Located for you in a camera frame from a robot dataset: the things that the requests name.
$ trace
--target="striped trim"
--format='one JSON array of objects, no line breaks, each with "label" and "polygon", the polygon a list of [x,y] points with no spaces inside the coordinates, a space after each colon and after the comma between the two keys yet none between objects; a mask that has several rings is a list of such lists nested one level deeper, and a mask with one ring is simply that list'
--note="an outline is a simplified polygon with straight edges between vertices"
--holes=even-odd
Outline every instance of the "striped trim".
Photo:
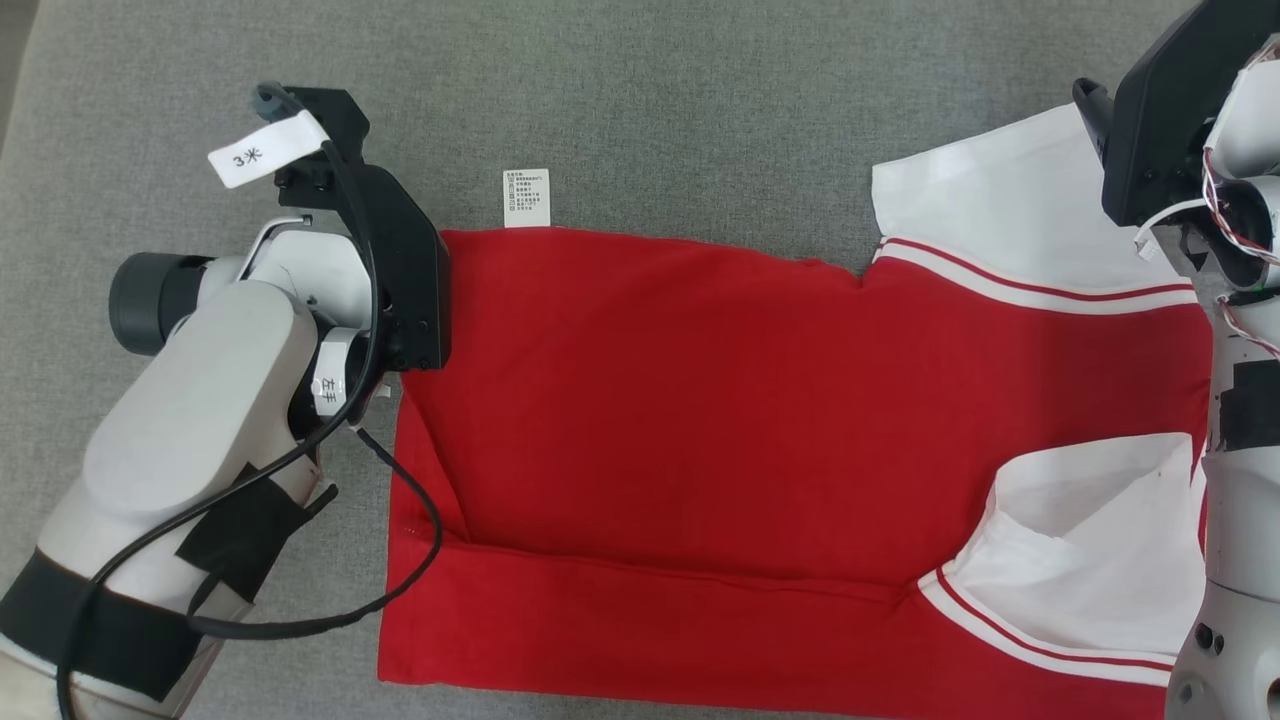
[{"label": "striped trim", "polygon": [[1196,291],[1189,281],[1102,293],[1044,287],[1006,278],[973,260],[923,242],[896,237],[881,242],[876,260],[883,258],[919,265],[992,300],[1037,310],[1078,315],[1120,315],[1171,305],[1197,304]]},{"label": "striped trim", "polygon": [[920,593],[942,615],[978,639],[1024,662],[1082,678],[1100,678],[1166,687],[1174,657],[1156,652],[1078,650],[1032,638],[1004,623],[963,588],[947,582],[948,562],[918,583]]}]

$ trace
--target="red fabric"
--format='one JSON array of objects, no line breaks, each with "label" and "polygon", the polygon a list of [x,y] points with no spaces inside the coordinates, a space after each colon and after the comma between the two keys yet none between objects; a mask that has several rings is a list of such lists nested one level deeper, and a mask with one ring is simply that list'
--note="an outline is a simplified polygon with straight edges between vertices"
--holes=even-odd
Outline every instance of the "red fabric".
[{"label": "red fabric", "polygon": [[[938,614],[1014,456],[1204,439],[1194,305],[1106,316],[900,260],[529,228],[445,233],[454,352],[404,375],[396,454],[442,502],[379,676],[892,717],[1158,717]],[[429,524],[394,484],[389,584]]]}]

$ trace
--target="red stripe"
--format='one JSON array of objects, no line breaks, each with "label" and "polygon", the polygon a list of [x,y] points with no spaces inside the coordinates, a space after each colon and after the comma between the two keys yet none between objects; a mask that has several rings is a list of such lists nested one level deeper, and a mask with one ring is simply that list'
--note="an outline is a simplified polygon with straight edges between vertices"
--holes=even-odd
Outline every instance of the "red stripe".
[{"label": "red stripe", "polygon": [[984,270],[984,269],[974,265],[973,263],[961,260],[961,259],[956,258],[955,255],[950,255],[950,254],[947,254],[947,252],[945,252],[942,250],[938,250],[937,247],[929,247],[928,245],[924,245],[924,243],[920,243],[920,242],[914,242],[914,241],[910,241],[910,240],[902,240],[900,237],[891,237],[891,238],[886,240],[883,243],[881,243],[881,247],[883,247],[886,245],[905,245],[908,247],[914,247],[916,250],[923,250],[924,252],[928,252],[929,255],[936,255],[938,258],[942,258],[943,260],[947,260],[948,263],[955,263],[956,265],[960,265],[961,268],[969,270],[970,273],[982,275],[982,277],[987,278],[988,281],[1000,283],[1000,284],[1006,286],[1006,287],[1012,287],[1012,288],[1018,288],[1018,290],[1028,290],[1028,291],[1032,291],[1032,292],[1041,292],[1041,293],[1044,293],[1044,295],[1056,295],[1059,297],[1068,297],[1070,300],[1084,300],[1087,302],[1103,302],[1103,301],[1107,301],[1107,300],[1125,300],[1128,297],[1142,297],[1144,295],[1157,295],[1157,293],[1161,293],[1161,292],[1169,292],[1171,290],[1193,290],[1193,286],[1189,282],[1181,282],[1181,283],[1172,283],[1172,284],[1161,284],[1161,286],[1156,286],[1156,287],[1144,287],[1142,290],[1128,290],[1125,292],[1110,292],[1110,293],[1103,293],[1103,295],[1085,295],[1083,292],[1071,292],[1069,290],[1059,290],[1056,287],[1043,287],[1043,286],[1038,286],[1038,284],[1020,283],[1018,281],[1011,281],[1009,278],[1002,278],[1002,277],[1000,277],[1000,275],[997,275],[995,273],[991,273],[988,270]]},{"label": "red stripe", "polygon": [[1124,657],[1089,657],[1089,656],[1079,656],[1079,655],[1062,655],[1061,652],[1053,652],[1051,650],[1044,650],[1044,648],[1036,647],[1033,644],[1027,643],[1025,641],[1023,641],[1018,635],[1010,633],[1009,630],[1001,628],[998,624],[996,624],[995,620],[992,620],[991,618],[987,618],[982,612],[978,612],[972,605],[969,605],[968,602],[965,602],[964,598],[961,598],[960,594],[956,593],[955,588],[951,587],[951,583],[947,582],[947,577],[946,577],[945,573],[942,573],[942,570],[937,570],[934,574],[938,578],[938,584],[942,585],[942,589],[945,589],[948,596],[951,596],[951,600],[956,601],[956,605],[959,605],[960,607],[963,607],[966,612],[969,612],[974,618],[977,618],[977,619],[982,620],[983,623],[986,623],[992,630],[996,630],[1001,635],[1005,635],[1005,638],[1007,638],[1014,644],[1016,644],[1018,647],[1021,647],[1024,650],[1029,650],[1032,652],[1036,652],[1036,653],[1039,653],[1039,655],[1043,655],[1043,656],[1047,656],[1047,657],[1052,657],[1055,660],[1068,660],[1070,662],[1101,662],[1103,665],[1125,665],[1125,666],[1133,666],[1133,667],[1151,667],[1152,670],[1164,670],[1164,671],[1169,671],[1169,670],[1174,669],[1174,665],[1171,662],[1157,662],[1155,660],[1135,660],[1135,659],[1124,659]]}]

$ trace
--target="white fabric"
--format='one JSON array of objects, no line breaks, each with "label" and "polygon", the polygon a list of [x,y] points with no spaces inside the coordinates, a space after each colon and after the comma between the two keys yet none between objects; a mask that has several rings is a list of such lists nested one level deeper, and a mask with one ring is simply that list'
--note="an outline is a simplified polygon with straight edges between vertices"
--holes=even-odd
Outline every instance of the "white fabric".
[{"label": "white fabric", "polygon": [[947,578],[1038,641],[1176,655],[1204,591],[1193,460],[1184,433],[1015,457]]},{"label": "white fabric", "polygon": [[943,583],[946,583],[943,573],[929,573],[918,583],[920,594],[938,612],[975,638],[1023,662],[1082,678],[1142,683],[1158,688],[1169,684],[1169,674],[1174,665],[1171,655],[1079,650],[1042,642],[1002,621],[964,588],[950,584],[943,587]]},{"label": "white fabric", "polygon": [[[1135,295],[1057,295],[1053,292],[1046,292],[1042,287],[1011,284],[991,273],[984,275],[978,270],[956,263],[956,260],[964,259],[951,256],[945,258],[938,252],[940,251],[936,249],[925,249],[924,246],[915,247],[913,245],[908,245],[906,241],[890,238],[881,245],[879,250],[876,251],[876,260],[882,258],[905,260],[956,284],[964,286],[979,295],[984,295],[1009,305],[1019,305],[1021,307],[1032,307],[1036,310],[1052,310],[1056,313],[1073,313],[1076,315],[1121,315],[1125,313],[1153,310],[1156,307],[1165,307],[1169,305],[1194,305],[1197,302],[1196,291],[1192,288],[1189,282],[1176,286],[1160,286],[1160,288],[1164,290],[1152,288],[1151,292]],[[966,263],[977,266],[975,261]]]},{"label": "white fabric", "polygon": [[969,140],[876,165],[884,237],[929,246],[1004,278],[1080,293],[1180,282],[1139,258],[1102,211],[1102,167],[1066,105]]}]

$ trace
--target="white cable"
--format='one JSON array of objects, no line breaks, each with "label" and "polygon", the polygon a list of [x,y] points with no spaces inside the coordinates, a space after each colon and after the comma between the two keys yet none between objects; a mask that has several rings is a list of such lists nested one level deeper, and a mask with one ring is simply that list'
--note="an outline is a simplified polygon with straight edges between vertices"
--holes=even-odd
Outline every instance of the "white cable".
[{"label": "white cable", "polygon": [[1203,163],[1204,179],[1201,184],[1201,193],[1204,202],[1208,205],[1210,217],[1212,217],[1213,224],[1216,224],[1219,231],[1222,232],[1222,237],[1240,252],[1258,258],[1268,265],[1280,265],[1280,256],[1276,256],[1270,250],[1239,234],[1231,229],[1231,224],[1226,222],[1226,218],[1222,215],[1222,206],[1217,199],[1217,173],[1213,172],[1213,164],[1210,160],[1211,154],[1212,149],[1206,147]]},{"label": "white cable", "polygon": [[1156,227],[1156,223],[1158,223],[1160,220],[1164,220],[1165,218],[1167,218],[1170,215],[1176,215],[1178,213],[1181,213],[1183,210],[1190,210],[1193,208],[1208,208],[1208,200],[1206,200],[1203,197],[1197,197],[1196,200],[1187,200],[1187,201],[1183,201],[1183,202],[1175,202],[1175,204],[1170,205],[1169,208],[1165,208],[1164,210],[1156,213],[1155,215],[1151,217],[1149,220],[1147,220],[1146,223],[1142,224],[1140,228],[1138,228],[1138,234],[1133,236],[1133,243],[1140,249],[1142,245],[1143,245],[1143,236],[1146,236],[1148,232],[1151,232],[1151,228]]},{"label": "white cable", "polygon": [[1234,331],[1235,334],[1243,337],[1244,340],[1252,342],[1253,345],[1257,345],[1258,347],[1266,350],[1274,357],[1280,360],[1280,347],[1276,347],[1275,345],[1262,340],[1261,337],[1245,331],[1244,327],[1240,325],[1239,318],[1236,318],[1235,313],[1231,311],[1231,305],[1225,295],[1220,295],[1217,297],[1217,306],[1222,310],[1222,320],[1226,322],[1226,327],[1231,328],[1231,331]]}]

